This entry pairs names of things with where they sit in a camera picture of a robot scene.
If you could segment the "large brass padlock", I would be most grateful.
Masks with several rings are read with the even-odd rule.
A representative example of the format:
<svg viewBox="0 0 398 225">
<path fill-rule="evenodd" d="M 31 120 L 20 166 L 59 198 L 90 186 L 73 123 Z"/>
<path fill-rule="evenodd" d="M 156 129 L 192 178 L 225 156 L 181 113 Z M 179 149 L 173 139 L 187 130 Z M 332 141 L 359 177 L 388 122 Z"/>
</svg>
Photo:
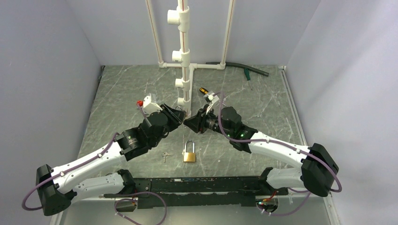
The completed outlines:
<svg viewBox="0 0 398 225">
<path fill-rule="evenodd" d="M 188 144 L 192 144 L 192 152 L 188 152 Z M 188 140 L 185 142 L 184 148 L 183 148 L 183 162 L 185 163 L 194 163 L 196 162 L 196 153 L 195 153 L 195 143 L 192 140 Z"/>
</svg>

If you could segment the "silver key bunch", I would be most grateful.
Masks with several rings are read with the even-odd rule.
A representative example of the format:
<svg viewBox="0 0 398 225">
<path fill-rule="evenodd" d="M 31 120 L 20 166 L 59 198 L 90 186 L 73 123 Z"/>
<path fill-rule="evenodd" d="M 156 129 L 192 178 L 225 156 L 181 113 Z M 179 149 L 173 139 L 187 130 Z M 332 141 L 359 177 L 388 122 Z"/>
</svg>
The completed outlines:
<svg viewBox="0 0 398 225">
<path fill-rule="evenodd" d="M 162 153 L 162 158 L 163 158 L 163 162 L 166 162 L 167 157 L 169 156 L 173 156 L 173 154 L 169 154 L 168 152 L 163 152 Z"/>
</svg>

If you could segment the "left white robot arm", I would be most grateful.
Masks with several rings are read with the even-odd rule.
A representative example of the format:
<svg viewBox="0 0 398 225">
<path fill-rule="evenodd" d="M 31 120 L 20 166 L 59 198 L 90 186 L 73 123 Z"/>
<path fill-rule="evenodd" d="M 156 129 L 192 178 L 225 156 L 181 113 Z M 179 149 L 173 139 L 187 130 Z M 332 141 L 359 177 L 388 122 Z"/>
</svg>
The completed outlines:
<svg viewBox="0 0 398 225">
<path fill-rule="evenodd" d="M 136 184 L 128 170 L 97 178 L 91 175 L 146 154 L 182 125 L 187 115 L 184 110 L 166 104 L 153 111 L 140 107 L 140 111 L 144 120 L 137 127 L 115 133 L 100 149 L 64 165 L 40 166 L 36 170 L 36 185 L 23 198 L 21 207 L 26 211 L 42 210 L 45 216 L 52 216 L 93 195 L 132 195 Z"/>
</svg>

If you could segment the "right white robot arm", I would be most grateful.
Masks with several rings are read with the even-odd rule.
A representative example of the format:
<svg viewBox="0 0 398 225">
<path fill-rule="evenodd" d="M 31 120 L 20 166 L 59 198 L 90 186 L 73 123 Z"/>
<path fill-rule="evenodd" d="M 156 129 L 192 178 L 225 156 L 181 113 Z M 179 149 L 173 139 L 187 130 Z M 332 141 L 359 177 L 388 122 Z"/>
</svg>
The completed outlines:
<svg viewBox="0 0 398 225">
<path fill-rule="evenodd" d="M 305 188 L 310 193 L 326 197 L 330 192 L 342 191 L 337 179 L 339 168 L 326 148 L 318 143 L 297 145 L 270 137 L 242 122 L 233 107 L 221 109 L 216 116 L 208 105 L 184 121 L 195 133 L 207 130 L 224 135 L 233 148 L 260 154 L 282 161 L 290 168 L 267 168 L 259 181 L 259 190 L 269 195 L 279 188 Z"/>
</svg>

